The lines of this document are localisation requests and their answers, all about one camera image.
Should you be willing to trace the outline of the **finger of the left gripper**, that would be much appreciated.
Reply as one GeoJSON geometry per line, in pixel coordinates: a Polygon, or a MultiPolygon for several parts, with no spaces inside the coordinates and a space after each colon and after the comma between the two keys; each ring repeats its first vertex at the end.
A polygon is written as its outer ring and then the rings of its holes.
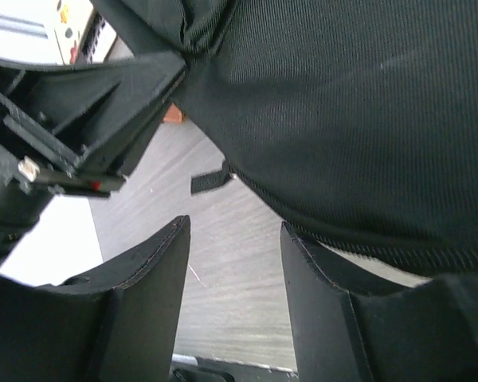
{"type": "Polygon", "coordinates": [[[0,138],[64,172],[130,174],[184,71],[174,53],[75,66],[0,60],[0,138]]]}

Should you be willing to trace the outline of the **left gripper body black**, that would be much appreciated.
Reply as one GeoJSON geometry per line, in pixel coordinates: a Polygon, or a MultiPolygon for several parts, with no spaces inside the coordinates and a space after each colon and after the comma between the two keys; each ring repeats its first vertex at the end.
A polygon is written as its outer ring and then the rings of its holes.
{"type": "Polygon", "coordinates": [[[121,71],[0,71],[0,266],[57,194],[109,197],[121,71]]]}

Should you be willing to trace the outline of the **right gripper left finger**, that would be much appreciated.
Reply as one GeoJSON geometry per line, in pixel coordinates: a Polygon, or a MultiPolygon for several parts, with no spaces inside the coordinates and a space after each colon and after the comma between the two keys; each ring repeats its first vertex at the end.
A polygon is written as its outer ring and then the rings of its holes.
{"type": "Polygon", "coordinates": [[[59,286],[0,276],[0,381],[166,381],[190,218],[59,286]]]}

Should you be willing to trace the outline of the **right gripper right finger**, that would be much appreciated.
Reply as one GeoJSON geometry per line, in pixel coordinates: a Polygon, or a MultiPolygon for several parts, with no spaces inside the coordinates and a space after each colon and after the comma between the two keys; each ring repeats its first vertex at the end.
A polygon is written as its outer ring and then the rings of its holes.
{"type": "Polygon", "coordinates": [[[478,381],[478,275],[407,287],[282,224],[302,381],[478,381]]]}

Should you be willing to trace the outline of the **black student backpack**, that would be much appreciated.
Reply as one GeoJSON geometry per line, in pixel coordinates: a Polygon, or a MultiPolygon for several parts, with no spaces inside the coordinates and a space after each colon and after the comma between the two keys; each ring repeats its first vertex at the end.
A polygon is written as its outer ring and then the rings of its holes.
{"type": "Polygon", "coordinates": [[[98,1],[134,53],[187,63],[174,104],[239,178],[330,247],[478,272],[478,1],[98,1]]]}

